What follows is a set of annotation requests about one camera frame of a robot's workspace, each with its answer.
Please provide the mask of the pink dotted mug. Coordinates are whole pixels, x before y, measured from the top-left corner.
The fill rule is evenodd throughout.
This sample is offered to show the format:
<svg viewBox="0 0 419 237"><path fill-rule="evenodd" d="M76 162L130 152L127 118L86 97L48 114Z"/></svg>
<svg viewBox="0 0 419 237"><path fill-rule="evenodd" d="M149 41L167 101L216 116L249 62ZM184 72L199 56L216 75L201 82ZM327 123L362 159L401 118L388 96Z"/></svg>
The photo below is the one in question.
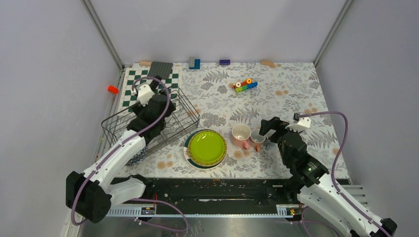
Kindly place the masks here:
<svg viewBox="0 0 419 237"><path fill-rule="evenodd" d="M260 135L259 132L260 132L260 129L254 129L250 135L251 146L258 153L261 151L261 146L266 140L266 136Z"/></svg>

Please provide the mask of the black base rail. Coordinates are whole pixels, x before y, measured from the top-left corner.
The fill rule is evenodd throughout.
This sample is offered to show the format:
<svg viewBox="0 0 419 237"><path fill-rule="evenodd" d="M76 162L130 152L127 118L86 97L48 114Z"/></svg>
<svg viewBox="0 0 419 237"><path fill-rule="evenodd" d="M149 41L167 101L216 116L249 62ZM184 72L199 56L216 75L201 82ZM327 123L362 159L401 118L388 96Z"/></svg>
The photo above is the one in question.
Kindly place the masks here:
<svg viewBox="0 0 419 237"><path fill-rule="evenodd" d="M147 178L142 199L156 198L184 214L268 215L297 205L302 184L290 179Z"/></svg>

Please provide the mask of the black wire dish rack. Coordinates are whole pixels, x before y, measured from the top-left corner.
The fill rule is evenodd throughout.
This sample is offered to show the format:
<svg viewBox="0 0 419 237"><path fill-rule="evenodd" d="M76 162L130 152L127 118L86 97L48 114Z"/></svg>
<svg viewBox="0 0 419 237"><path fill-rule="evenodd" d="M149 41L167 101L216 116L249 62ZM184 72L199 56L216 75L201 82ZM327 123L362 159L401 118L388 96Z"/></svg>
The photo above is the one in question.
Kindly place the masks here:
<svg viewBox="0 0 419 237"><path fill-rule="evenodd" d="M173 145L174 142L178 142L180 138L187 133L192 132L199 125L199 113L181 88L178 89L178 92L178 102L175 106L176 110L172 112L169 117L165 118L166 126L160 135L154 138L149 145L147 145L148 150L146 157L156 153L167 145ZM141 104L135 103L134 105L129 106L126 110L132 109L136 105ZM123 132L126 130L129 122L136 117L136 114L133 111L126 115L121 115L122 112L123 111L115 113L114 115L104 119L101 123L109 147L117 143Z"/></svg>

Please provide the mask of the grey studded baseplate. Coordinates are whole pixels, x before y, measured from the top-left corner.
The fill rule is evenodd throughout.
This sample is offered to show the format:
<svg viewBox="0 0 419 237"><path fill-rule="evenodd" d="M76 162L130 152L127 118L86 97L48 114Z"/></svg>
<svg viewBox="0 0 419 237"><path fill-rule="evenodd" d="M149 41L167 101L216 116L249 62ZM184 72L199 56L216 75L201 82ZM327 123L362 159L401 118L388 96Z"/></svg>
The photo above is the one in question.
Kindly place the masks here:
<svg viewBox="0 0 419 237"><path fill-rule="evenodd" d="M173 63L154 61L151 63L150 70L147 76L154 78L158 76L160 79L168 79L171 74L172 68Z"/></svg>

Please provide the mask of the wooden block left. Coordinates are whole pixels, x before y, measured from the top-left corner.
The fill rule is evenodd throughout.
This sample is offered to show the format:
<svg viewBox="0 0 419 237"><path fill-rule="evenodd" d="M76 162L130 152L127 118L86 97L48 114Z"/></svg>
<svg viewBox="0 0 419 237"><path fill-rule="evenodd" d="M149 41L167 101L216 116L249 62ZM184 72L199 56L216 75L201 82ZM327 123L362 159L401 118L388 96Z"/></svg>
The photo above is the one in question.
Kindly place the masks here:
<svg viewBox="0 0 419 237"><path fill-rule="evenodd" d="M152 65L152 62L150 62L150 61L139 61L139 65L140 66L144 66L144 67L151 67L151 65Z"/></svg>

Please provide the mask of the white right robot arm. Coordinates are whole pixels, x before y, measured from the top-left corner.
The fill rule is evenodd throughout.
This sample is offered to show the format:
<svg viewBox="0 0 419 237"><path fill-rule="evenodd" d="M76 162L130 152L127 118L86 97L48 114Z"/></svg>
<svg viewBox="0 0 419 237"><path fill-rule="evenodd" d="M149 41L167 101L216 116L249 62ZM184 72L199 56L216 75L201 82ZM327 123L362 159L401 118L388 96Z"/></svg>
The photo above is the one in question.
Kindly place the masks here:
<svg viewBox="0 0 419 237"><path fill-rule="evenodd" d="M332 173L307 151L301 132L311 121L302 118L297 123L282 121L279 117L263 119L260 135L270 130L269 141L278 145L282 163L291 178L281 193L290 203L300 202L322 215L345 237L392 237L397 224L390 218L381 218L354 198Z"/></svg>

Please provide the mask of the grey blue cup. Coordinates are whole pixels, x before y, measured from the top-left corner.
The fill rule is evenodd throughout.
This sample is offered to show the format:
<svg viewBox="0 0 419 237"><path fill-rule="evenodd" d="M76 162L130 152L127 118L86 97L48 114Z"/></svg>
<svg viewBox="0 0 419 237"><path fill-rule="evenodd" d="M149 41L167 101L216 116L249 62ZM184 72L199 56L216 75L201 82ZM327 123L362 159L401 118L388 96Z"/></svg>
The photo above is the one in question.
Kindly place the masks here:
<svg viewBox="0 0 419 237"><path fill-rule="evenodd" d="M272 142L269 139L266 139L263 143L264 150L269 150L272 147Z"/></svg>

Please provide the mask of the purple toy brick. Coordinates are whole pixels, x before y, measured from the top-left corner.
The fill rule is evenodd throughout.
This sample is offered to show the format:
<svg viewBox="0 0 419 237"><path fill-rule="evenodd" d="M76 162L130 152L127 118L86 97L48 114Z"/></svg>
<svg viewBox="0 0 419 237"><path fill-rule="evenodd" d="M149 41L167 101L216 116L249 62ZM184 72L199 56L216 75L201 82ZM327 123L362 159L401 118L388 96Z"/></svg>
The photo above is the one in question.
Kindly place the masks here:
<svg viewBox="0 0 419 237"><path fill-rule="evenodd" d="M220 65L230 65L231 61L229 59L221 59L219 60Z"/></svg>

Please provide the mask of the red small block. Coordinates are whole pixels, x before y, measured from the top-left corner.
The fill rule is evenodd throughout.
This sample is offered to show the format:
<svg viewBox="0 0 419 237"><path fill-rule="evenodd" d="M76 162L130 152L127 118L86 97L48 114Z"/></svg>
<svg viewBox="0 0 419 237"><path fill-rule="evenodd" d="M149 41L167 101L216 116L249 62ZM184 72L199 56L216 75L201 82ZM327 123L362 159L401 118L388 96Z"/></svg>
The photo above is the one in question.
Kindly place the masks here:
<svg viewBox="0 0 419 237"><path fill-rule="evenodd" d="M112 94L118 94L119 93L119 89L110 85L107 87L108 92L112 93Z"/></svg>

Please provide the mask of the green white checkered board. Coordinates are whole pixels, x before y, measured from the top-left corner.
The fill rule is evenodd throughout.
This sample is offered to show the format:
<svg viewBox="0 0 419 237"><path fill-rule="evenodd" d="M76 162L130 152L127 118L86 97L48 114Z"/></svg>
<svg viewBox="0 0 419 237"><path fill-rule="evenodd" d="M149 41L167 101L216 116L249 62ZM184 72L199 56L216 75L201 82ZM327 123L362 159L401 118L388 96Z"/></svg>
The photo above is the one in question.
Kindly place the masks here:
<svg viewBox="0 0 419 237"><path fill-rule="evenodd" d="M131 91L131 88L137 79L148 76L149 71L150 68L148 67L126 68L117 109L117 112L123 111L121 115L132 112L132 109L126 110L129 106L132 106L137 102L137 96ZM182 72L175 67L171 69L168 79L162 80L167 86L170 92L170 99L175 106L178 102L178 89L181 80Z"/></svg>

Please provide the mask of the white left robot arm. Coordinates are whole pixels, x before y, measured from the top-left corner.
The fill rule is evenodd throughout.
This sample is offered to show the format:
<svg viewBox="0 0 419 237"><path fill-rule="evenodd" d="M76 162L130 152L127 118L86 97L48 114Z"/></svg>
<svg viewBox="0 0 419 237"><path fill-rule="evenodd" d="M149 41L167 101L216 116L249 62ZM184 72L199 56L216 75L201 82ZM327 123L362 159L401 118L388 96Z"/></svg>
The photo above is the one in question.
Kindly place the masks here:
<svg viewBox="0 0 419 237"><path fill-rule="evenodd" d="M65 204L71 209L71 222L79 226L76 214L93 223L100 222L109 210L125 201L137 198L147 203L153 190L140 178L132 177L112 184L116 173L137 153L158 137L165 119L175 111L168 94L145 95L146 104L135 110L136 117L128 124L121 138L96 163L81 173L71 172L66 178Z"/></svg>

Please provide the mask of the colourful toy brick car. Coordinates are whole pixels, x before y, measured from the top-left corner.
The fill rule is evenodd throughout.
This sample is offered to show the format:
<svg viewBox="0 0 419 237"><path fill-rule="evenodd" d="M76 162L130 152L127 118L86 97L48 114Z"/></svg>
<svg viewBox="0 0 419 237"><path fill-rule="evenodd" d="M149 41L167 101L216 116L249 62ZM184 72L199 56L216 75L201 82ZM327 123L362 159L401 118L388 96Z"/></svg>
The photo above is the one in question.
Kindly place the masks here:
<svg viewBox="0 0 419 237"><path fill-rule="evenodd" d="M258 86L258 82L254 81L251 78L248 78L248 79L246 79L242 82L239 81L239 82L236 82L235 84L233 84L232 89L236 93L238 93L238 92L241 92L241 91L245 91L245 90L254 88L256 86Z"/></svg>

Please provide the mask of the wooden block right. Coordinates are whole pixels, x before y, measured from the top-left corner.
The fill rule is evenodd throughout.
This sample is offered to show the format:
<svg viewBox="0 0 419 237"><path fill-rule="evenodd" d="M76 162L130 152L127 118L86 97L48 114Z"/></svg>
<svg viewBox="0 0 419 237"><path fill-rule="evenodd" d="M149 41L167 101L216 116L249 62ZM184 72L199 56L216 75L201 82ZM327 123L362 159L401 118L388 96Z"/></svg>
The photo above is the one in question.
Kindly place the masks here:
<svg viewBox="0 0 419 237"><path fill-rule="evenodd" d="M264 65L264 66L267 66L267 67L270 67L270 68L276 68L276 64L274 62L272 62L272 61L261 60L260 61L260 64L261 65Z"/></svg>

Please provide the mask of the blue white patterned bowl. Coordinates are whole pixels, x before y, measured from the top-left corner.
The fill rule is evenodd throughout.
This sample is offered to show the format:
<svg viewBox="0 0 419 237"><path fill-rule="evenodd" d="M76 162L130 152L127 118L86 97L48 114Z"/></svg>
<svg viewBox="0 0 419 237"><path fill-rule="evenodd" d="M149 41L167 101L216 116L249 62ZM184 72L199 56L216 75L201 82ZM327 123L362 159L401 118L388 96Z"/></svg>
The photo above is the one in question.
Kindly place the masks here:
<svg viewBox="0 0 419 237"><path fill-rule="evenodd" d="M148 148L145 147L138 153L132 156L132 158L125 164L125 166L134 166L139 162L143 161L147 155Z"/></svg>

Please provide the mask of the grey and blue brick stack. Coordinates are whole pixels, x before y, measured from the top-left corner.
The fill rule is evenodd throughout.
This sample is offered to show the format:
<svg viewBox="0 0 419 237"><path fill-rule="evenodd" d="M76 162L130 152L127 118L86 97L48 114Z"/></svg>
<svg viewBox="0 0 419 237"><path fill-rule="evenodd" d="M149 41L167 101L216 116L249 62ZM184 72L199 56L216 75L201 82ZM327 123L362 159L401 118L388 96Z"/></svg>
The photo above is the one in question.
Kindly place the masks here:
<svg viewBox="0 0 419 237"><path fill-rule="evenodd" d="M201 67L201 60L195 57L190 57L188 67L190 70L199 70Z"/></svg>

